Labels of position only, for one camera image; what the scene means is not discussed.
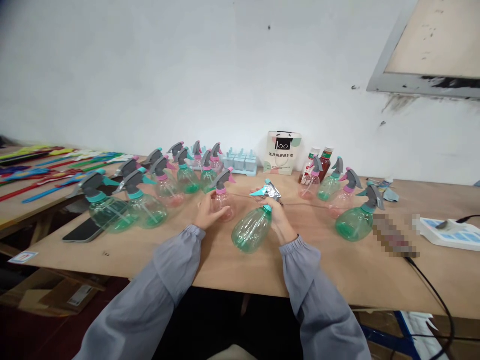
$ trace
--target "white wall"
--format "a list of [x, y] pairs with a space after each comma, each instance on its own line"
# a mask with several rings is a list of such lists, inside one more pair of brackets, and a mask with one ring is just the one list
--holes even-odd
[[472, 185], [476, 103], [388, 103], [365, 91], [401, 6], [10, 1], [0, 21], [0, 133], [140, 155], [221, 141], [263, 156], [269, 130], [295, 131], [305, 157], [331, 145], [361, 176]]

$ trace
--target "person's right hand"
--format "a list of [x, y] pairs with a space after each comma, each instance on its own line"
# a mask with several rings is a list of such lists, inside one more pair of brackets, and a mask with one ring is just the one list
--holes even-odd
[[[261, 187], [252, 189], [250, 192], [254, 193], [260, 189]], [[267, 196], [259, 203], [271, 206], [271, 228], [277, 234], [280, 246], [291, 243], [299, 237], [292, 225], [290, 225], [285, 210], [279, 202]]]

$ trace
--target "person's left hand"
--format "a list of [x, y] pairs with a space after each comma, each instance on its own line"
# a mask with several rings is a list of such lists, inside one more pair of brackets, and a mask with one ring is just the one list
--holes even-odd
[[198, 206], [198, 214], [193, 222], [193, 225], [198, 226], [204, 231], [211, 227], [218, 219], [220, 219], [227, 211], [230, 210], [230, 206], [225, 206], [218, 212], [212, 212], [212, 198], [216, 194], [217, 190], [210, 191], [203, 197], [200, 205]]

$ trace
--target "gray sleeve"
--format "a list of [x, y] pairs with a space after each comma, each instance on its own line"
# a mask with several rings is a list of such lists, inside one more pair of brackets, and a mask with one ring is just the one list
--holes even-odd
[[160, 245], [153, 260], [91, 324], [75, 360], [151, 359], [192, 286], [205, 232], [190, 225]]
[[320, 251], [299, 236], [280, 248], [293, 313], [300, 322], [305, 359], [371, 360], [362, 328], [320, 269]]

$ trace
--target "gray frame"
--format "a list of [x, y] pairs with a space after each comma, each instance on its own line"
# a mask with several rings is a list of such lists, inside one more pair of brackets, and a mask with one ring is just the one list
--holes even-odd
[[480, 79], [385, 72], [419, 0], [404, 0], [404, 2], [405, 6], [393, 27], [366, 90], [368, 92], [480, 99]]

